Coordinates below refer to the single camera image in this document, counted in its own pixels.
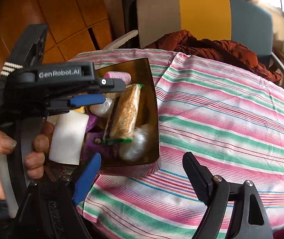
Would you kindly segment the pink hair roller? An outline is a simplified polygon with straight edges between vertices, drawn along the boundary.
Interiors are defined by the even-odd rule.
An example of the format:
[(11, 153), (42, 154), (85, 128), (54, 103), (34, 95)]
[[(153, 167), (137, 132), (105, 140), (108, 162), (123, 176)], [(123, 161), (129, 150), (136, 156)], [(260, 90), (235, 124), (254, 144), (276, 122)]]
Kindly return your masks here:
[(110, 79), (121, 79), (125, 85), (130, 85), (132, 83), (131, 75), (127, 72), (108, 71), (103, 75), (103, 77)]

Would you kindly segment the white foam block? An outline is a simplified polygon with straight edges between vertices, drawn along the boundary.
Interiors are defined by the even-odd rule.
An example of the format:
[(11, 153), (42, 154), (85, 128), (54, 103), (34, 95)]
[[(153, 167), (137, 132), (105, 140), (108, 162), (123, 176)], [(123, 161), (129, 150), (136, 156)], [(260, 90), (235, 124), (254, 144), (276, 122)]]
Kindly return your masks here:
[(88, 120), (88, 115), (75, 111), (58, 116), (50, 145), (50, 161), (79, 165)]

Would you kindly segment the purple snack packet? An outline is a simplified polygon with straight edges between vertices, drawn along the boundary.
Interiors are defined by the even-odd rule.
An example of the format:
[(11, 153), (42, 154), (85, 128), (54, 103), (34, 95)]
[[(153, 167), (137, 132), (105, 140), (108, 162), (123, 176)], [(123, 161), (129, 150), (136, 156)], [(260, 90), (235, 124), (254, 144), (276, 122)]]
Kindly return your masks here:
[(81, 153), (81, 160), (89, 160), (95, 153), (101, 155), (102, 160), (116, 159), (117, 153), (112, 145), (103, 142), (103, 132), (86, 133), (85, 143)]

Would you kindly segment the brown cracker pack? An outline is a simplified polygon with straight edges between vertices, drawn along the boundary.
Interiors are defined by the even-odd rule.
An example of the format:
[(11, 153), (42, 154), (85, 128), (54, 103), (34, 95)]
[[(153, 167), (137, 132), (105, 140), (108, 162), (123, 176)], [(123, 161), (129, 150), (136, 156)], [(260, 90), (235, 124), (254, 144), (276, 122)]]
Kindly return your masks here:
[(117, 96), (103, 134), (104, 144), (118, 145), (133, 141), (143, 87), (143, 84), (133, 84)]

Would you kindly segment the gold metal tin box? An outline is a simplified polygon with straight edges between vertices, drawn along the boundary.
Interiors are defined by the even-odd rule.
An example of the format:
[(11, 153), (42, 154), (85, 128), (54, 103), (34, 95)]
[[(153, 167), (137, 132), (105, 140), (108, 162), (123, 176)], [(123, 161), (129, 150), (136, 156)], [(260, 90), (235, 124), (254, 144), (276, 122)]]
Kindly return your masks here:
[[(156, 93), (152, 73), (147, 58), (136, 59), (124, 63), (105, 66), (96, 70), (98, 77), (108, 71), (127, 72), (131, 75), (133, 84), (143, 84), (141, 89), (139, 109), (135, 127), (140, 127), (144, 124), (149, 124), (150, 131), (150, 148), (146, 156), (135, 162), (122, 160), (118, 153), (121, 144), (112, 145), (117, 153), (116, 159), (102, 160), (99, 170), (100, 174), (115, 175), (115, 176), (147, 176), (159, 169), (160, 165), (160, 145), (159, 145), (159, 129), (158, 129), (158, 107), (156, 103)], [(105, 97), (112, 99), (114, 102), (121, 92), (105, 93)], [(87, 107), (89, 121), (87, 124), (86, 133), (88, 132), (105, 132), (108, 118), (101, 118), (91, 113)]]

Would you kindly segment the white plastic bag ball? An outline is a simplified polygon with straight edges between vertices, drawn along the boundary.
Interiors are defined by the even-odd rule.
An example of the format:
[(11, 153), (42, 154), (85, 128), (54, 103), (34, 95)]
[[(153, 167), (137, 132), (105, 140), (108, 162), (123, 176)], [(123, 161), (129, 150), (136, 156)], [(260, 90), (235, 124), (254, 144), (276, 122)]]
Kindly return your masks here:
[(145, 157), (150, 148), (149, 124), (135, 127), (132, 142), (123, 143), (119, 147), (119, 157), (128, 162), (135, 162)]

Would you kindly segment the striped pink green tablecloth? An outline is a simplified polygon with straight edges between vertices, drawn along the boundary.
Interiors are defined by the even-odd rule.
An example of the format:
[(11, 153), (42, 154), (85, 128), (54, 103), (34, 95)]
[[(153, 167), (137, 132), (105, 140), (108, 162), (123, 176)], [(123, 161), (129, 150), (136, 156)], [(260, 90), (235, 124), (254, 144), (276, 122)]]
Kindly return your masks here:
[(100, 238), (191, 238), (206, 210), (183, 170), (192, 152), (213, 174), (251, 180), (284, 238), (284, 89), (224, 63), (162, 50), (81, 53), (97, 69), (147, 58), (159, 115), (160, 169), (100, 175), (77, 209)]

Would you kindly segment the black rolled mat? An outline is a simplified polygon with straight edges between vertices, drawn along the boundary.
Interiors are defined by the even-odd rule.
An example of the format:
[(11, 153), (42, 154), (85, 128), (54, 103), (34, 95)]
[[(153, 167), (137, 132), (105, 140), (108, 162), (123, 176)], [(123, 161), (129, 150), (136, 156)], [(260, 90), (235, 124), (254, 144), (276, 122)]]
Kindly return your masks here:
[(125, 34), (138, 30), (137, 0), (121, 0)]

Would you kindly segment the rust red jacket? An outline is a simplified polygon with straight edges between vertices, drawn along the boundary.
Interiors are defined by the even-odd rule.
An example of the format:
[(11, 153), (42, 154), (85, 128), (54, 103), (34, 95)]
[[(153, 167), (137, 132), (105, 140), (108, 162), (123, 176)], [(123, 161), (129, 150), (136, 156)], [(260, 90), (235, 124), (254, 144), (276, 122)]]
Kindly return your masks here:
[(259, 61), (257, 54), (246, 46), (231, 40), (198, 40), (187, 30), (165, 34), (145, 48), (182, 52), (186, 55), (230, 64), (275, 84), (283, 78), (281, 73), (268, 70)]

